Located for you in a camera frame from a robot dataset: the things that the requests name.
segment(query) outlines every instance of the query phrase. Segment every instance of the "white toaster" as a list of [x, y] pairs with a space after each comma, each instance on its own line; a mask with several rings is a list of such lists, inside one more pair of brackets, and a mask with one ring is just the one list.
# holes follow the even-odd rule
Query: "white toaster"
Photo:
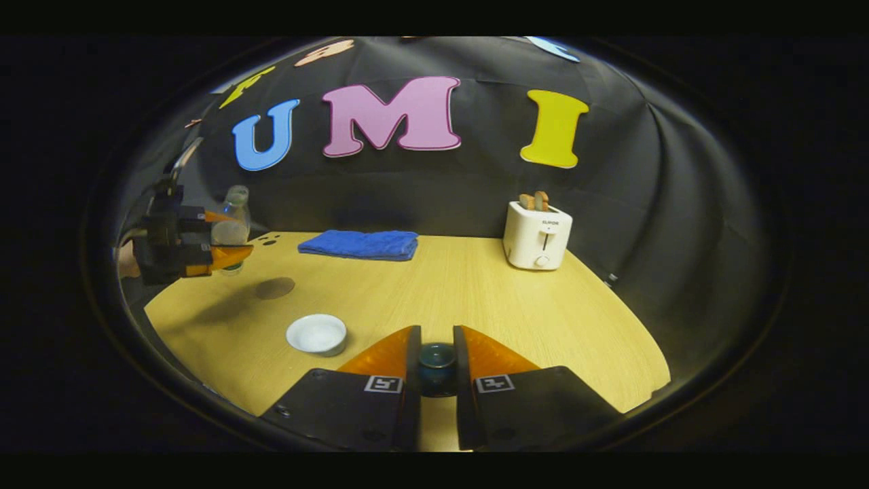
[[567, 239], [574, 219], [549, 206], [549, 211], [522, 209], [518, 201], [507, 205], [504, 252], [518, 268], [555, 270], [567, 251]]

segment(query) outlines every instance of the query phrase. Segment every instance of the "table surface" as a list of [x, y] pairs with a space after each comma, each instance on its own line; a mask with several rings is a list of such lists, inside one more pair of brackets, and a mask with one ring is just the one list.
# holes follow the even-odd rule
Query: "table surface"
[[[318, 234], [272, 231], [251, 241], [238, 275], [178, 280], [145, 308], [178, 359], [251, 414], [308, 370], [336, 370], [409, 325], [421, 325], [423, 343], [452, 343], [453, 325], [466, 325], [542, 368], [564, 365], [620, 412], [670, 381], [646, 328], [569, 251], [556, 271], [513, 267], [496, 238], [420, 236], [406, 262], [298, 252]], [[295, 287], [276, 297], [286, 278]], [[289, 324], [315, 313], [347, 325], [342, 354], [322, 358], [287, 343]], [[458, 450], [455, 398], [423, 398], [421, 425], [421, 449]]]

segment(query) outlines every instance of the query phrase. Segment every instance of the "small bowl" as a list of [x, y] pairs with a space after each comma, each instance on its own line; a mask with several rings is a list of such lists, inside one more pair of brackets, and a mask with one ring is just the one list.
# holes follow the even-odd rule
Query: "small bowl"
[[311, 314], [287, 328], [287, 343], [300, 352], [334, 357], [347, 345], [347, 326], [335, 316]]

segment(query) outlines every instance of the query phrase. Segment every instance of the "blue towel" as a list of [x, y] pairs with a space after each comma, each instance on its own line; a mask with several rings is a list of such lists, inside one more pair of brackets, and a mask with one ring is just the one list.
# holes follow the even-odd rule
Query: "blue towel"
[[416, 251], [415, 232], [326, 231], [299, 244], [300, 253], [368, 260], [407, 261]]

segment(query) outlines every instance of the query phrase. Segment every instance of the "bottle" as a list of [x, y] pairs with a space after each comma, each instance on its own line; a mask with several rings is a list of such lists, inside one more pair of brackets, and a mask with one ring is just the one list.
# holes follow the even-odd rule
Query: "bottle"
[[[226, 199], [223, 201], [222, 213], [233, 218], [231, 221], [219, 221], [211, 226], [211, 244], [246, 245], [250, 236], [250, 211], [248, 210], [248, 187], [233, 185], [229, 187]], [[242, 271], [241, 262], [221, 270], [223, 275], [238, 275]]]

